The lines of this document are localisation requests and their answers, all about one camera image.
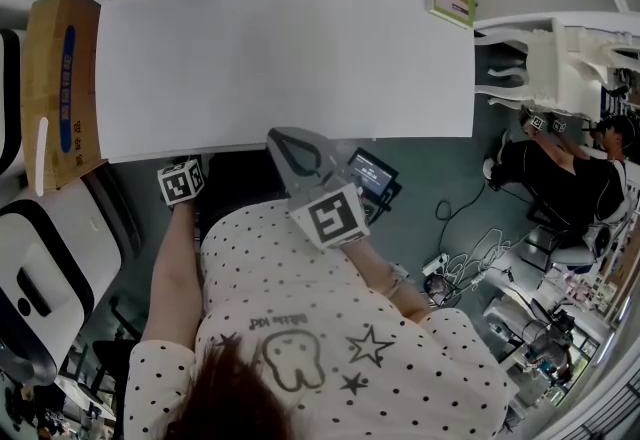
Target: floor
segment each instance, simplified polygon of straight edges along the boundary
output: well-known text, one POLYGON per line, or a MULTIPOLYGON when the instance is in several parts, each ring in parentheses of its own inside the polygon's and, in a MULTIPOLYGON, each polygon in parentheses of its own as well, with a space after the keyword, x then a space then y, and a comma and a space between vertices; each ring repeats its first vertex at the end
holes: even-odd
MULTIPOLYGON (((478 79, 484 75, 487 66, 487 59, 479 56, 478 79)), ((483 160, 495 151, 496 140, 507 127, 516 137, 522 135, 515 111, 489 106, 485 96, 476 96, 471 138, 349 140, 338 144, 339 152, 345 157, 360 146, 399 172, 398 181, 403 191, 393 202, 393 210, 384 214, 373 227, 371 242, 383 256, 402 264, 419 287, 424 280, 421 274, 424 263, 441 251, 450 256, 468 253, 471 260, 483 256, 498 242, 517 241, 533 228, 526 219, 530 196, 523 188, 519 185, 507 187, 522 198, 518 199, 486 187, 477 202, 451 221, 441 246, 438 246, 444 226, 444 222, 436 218, 438 203, 446 200, 455 211, 478 195, 485 182, 483 160), (492 228, 499 232, 490 233, 473 257, 470 252, 492 228)), ((137 260, 125 264, 83 328, 81 337, 85 342, 113 338, 118 323, 109 310, 112 296, 119 298, 118 310, 137 329, 144 328, 153 262, 170 217, 159 190, 156 192, 156 172, 166 164, 165 160, 152 160, 114 166, 139 223, 143 248, 137 260)), ((446 213, 445 209, 446 206, 441 206, 440 212, 446 213)), ((512 266, 516 283, 524 289, 535 289, 540 274, 516 262, 517 257, 507 253, 496 265, 500 268, 512 266)), ((466 271, 467 275, 472 275, 476 270, 471 266, 466 271)), ((503 278, 498 271, 493 273, 476 290, 466 291, 456 306, 471 317, 478 333, 498 356, 504 342, 490 331, 482 318, 486 305, 499 294, 495 285, 503 278)))

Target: black shirt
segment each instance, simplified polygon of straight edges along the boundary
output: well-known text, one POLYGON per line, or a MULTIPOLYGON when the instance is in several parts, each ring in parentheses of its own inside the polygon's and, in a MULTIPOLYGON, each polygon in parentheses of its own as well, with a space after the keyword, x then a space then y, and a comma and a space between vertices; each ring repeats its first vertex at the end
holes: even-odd
POLYGON ((622 163, 606 159, 573 159, 578 192, 585 209, 597 220, 606 220, 624 200, 625 174, 622 163))

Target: desk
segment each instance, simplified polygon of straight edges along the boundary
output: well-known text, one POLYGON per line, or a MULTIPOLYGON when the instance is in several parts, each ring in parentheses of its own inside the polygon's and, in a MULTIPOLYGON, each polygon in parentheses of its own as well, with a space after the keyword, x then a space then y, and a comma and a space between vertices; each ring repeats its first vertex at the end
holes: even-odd
POLYGON ((96 98, 112 162, 264 143, 472 134, 473 31, 424 0, 111 0, 96 98))

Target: man in black shirt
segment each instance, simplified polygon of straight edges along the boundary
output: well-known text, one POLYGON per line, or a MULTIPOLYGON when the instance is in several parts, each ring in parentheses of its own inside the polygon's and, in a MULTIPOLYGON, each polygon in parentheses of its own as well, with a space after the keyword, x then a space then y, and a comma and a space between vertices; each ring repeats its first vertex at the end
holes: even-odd
POLYGON ((494 186, 521 182, 545 212, 565 225, 586 226, 606 221, 626 193, 624 155, 636 138, 636 126, 615 116, 598 126, 607 159, 590 157, 564 134, 563 148, 544 133, 524 125, 530 141, 512 143, 503 137, 498 164, 487 159, 484 174, 494 186))

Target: cartoon tooth print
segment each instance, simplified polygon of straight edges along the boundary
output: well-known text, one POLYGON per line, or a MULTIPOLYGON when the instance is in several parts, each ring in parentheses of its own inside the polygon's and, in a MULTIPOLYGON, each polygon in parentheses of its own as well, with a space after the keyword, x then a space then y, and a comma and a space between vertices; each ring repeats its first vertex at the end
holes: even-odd
POLYGON ((269 335, 262 344, 262 355, 276 383, 287 392, 324 385, 320 342, 307 331, 287 330, 269 335))

